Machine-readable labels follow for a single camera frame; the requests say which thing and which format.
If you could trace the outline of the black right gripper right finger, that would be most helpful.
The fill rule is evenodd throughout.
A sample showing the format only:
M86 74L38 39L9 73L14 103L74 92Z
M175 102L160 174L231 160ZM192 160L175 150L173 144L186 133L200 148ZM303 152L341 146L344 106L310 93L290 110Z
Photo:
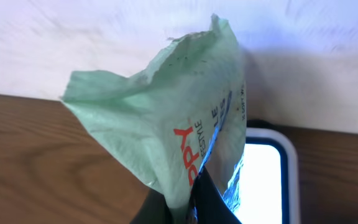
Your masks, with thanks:
M205 168L195 179L191 199L196 209L198 224L241 224L225 204Z

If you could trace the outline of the mint green wipes packet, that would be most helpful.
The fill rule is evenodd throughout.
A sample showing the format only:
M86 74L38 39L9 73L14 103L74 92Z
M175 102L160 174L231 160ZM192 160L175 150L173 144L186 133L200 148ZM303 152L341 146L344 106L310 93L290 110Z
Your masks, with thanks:
M229 22L174 39L131 77L75 71L63 104L184 223L190 194L208 168L219 193L231 189L246 141L246 85Z

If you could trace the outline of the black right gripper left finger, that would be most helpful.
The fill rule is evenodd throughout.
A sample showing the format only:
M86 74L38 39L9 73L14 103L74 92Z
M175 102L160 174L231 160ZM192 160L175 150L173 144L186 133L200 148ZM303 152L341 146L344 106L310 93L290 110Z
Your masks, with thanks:
M130 224L172 224L172 215L164 196L156 190L150 189Z

